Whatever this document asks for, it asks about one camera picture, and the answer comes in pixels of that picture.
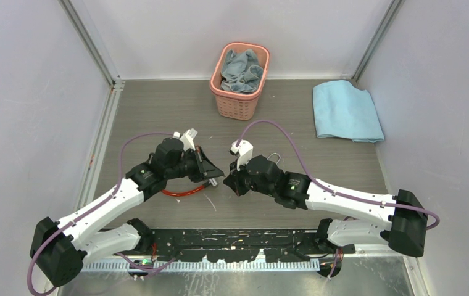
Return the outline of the red cable lock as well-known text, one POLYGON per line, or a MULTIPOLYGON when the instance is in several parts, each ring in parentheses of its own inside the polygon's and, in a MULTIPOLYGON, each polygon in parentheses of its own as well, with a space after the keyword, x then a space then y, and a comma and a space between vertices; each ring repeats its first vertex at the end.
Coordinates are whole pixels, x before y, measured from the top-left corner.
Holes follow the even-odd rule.
POLYGON ((208 187, 217 187, 217 186, 218 186, 218 182, 210 180, 210 181, 208 181, 206 183, 203 183, 200 186, 198 186, 194 189, 188 190, 188 191, 172 192, 172 191, 168 191, 168 190, 164 189, 164 190, 161 190, 161 193, 166 195, 166 196, 170 196, 170 197, 186 197, 186 196, 198 193, 200 191, 203 191, 204 189, 207 189, 208 187))

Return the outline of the brass padlock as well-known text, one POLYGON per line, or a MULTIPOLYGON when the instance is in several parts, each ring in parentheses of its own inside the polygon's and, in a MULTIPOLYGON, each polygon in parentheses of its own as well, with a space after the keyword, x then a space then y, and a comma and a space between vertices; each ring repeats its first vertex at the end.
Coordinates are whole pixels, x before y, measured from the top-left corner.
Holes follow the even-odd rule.
POLYGON ((270 160, 271 162, 274 162, 275 164, 279 164, 281 162, 281 155, 279 153, 271 153, 267 156, 267 160, 270 160))

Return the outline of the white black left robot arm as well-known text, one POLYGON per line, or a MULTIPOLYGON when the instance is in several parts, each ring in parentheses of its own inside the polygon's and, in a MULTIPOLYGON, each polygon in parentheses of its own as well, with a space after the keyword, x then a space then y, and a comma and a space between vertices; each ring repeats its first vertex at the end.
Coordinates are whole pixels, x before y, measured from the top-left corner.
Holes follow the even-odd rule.
POLYGON ((102 257, 133 250, 144 255, 152 249, 151 230, 133 219, 123 226, 101 229, 127 210, 163 191, 172 179, 201 183, 224 175, 192 136, 167 136, 148 159, 129 172, 106 194, 57 221, 45 217, 35 227, 28 268, 28 288, 33 287, 33 268, 38 266, 53 288, 75 279, 82 267, 102 257))

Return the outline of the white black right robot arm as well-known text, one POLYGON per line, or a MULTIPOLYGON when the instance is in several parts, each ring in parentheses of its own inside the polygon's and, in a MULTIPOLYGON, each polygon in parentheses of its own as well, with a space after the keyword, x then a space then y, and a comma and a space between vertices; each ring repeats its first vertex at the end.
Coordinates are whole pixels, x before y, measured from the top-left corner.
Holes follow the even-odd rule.
POLYGON ((424 254, 428 214, 410 191, 370 194, 338 187, 283 171, 262 155, 243 165, 231 163, 223 182, 238 196, 254 191, 272 197, 284 208, 345 216, 345 221, 321 220, 315 244, 323 253, 351 244, 377 244, 410 257, 424 254))

